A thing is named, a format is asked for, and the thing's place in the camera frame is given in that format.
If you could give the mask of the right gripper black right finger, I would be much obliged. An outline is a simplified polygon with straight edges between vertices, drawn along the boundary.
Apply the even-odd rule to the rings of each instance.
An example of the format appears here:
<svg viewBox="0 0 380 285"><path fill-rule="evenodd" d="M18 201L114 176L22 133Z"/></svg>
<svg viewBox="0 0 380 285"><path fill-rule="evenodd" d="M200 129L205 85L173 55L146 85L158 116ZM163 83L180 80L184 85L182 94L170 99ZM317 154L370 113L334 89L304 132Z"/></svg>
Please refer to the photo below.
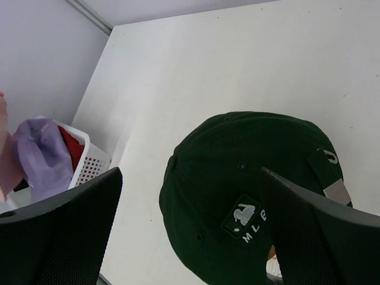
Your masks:
<svg viewBox="0 0 380 285"><path fill-rule="evenodd" d="M379 217L263 168L264 208L284 284L379 284Z"/></svg>

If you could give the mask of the dark green baseball cap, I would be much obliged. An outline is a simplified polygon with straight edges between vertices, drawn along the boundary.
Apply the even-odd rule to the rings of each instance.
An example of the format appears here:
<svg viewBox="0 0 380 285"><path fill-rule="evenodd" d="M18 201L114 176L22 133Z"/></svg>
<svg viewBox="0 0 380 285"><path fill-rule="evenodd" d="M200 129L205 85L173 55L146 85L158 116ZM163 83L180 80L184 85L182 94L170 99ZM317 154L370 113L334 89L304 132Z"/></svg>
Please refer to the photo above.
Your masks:
<svg viewBox="0 0 380 285"><path fill-rule="evenodd" d="M258 189L262 168L320 195L343 182L337 153L315 124L265 112L213 116L174 150L159 207L182 264L207 284L277 284Z"/></svg>

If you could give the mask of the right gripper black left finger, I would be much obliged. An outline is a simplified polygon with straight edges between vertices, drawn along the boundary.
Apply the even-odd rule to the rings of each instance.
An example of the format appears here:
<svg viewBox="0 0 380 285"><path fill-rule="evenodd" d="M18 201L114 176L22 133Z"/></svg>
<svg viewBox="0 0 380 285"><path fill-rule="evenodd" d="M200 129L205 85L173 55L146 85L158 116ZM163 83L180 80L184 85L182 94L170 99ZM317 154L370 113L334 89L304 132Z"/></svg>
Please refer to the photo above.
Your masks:
<svg viewBox="0 0 380 285"><path fill-rule="evenodd" d="M1 214L1 284L96 284L122 191L119 168Z"/></svg>

